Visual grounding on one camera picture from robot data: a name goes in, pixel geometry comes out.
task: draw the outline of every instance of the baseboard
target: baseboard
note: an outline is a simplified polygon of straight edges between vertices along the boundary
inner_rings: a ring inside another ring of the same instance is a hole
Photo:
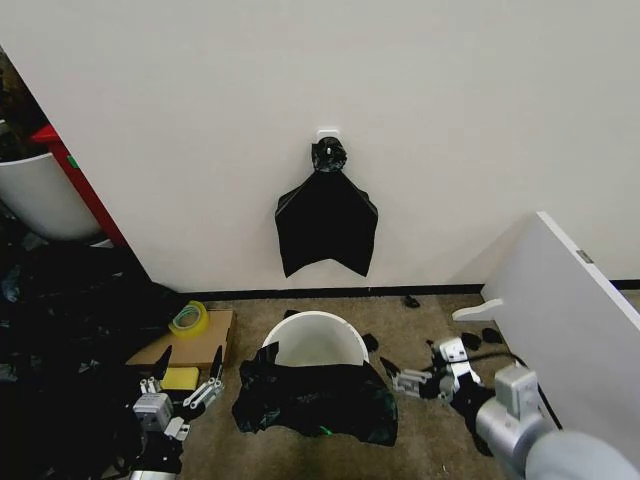
[[[452,295],[480,293],[482,284],[463,285],[408,285],[400,287],[362,288],[296,288],[291,290],[236,290],[227,292],[193,292],[190,299],[256,300],[265,298],[340,298],[340,297],[390,297],[402,295]]]
[[[618,290],[640,290],[640,279],[635,280],[611,280],[611,285]]]

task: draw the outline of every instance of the white bin rim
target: white bin rim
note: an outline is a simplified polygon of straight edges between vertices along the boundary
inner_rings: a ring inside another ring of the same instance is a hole
[[[271,343],[273,343],[274,337],[276,337],[276,335],[280,332],[280,330],[286,328],[287,325],[289,325],[291,322],[296,322],[300,318],[305,318],[309,316],[325,317],[327,319],[334,320],[335,322],[342,324],[344,327],[346,327],[350,331],[350,333],[353,335],[358,345],[360,346],[360,349],[362,350],[363,360],[365,362],[369,362],[369,352],[367,351],[367,347],[364,344],[364,341],[362,340],[362,337],[360,336],[358,331],[355,328],[353,328],[353,326],[343,318],[340,318],[339,316],[334,315],[333,313],[323,312],[319,310],[309,310],[305,312],[300,312],[285,318],[284,320],[279,322],[275,327],[273,327],[273,329],[269,332],[269,335],[267,335],[267,338],[265,338],[262,346],[266,347],[267,345],[270,345]]]

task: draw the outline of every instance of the gray robot arm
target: gray robot arm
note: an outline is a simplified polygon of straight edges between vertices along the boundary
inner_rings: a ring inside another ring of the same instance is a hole
[[[492,454],[510,479],[640,480],[640,473],[611,445],[590,435],[558,430],[540,411],[534,371],[514,364],[499,370],[495,390],[482,385],[462,340],[431,344],[428,372],[383,365],[394,389],[439,398],[465,419],[478,450]]]

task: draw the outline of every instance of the tape roll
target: tape roll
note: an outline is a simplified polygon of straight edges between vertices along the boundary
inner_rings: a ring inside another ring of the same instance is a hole
[[[200,335],[209,325],[209,313],[204,305],[190,301],[169,324],[169,330],[178,338]]]

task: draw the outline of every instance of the yellow sponge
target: yellow sponge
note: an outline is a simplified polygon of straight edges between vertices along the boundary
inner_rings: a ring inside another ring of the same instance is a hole
[[[163,390],[195,390],[199,375],[196,367],[170,367],[160,385]]]

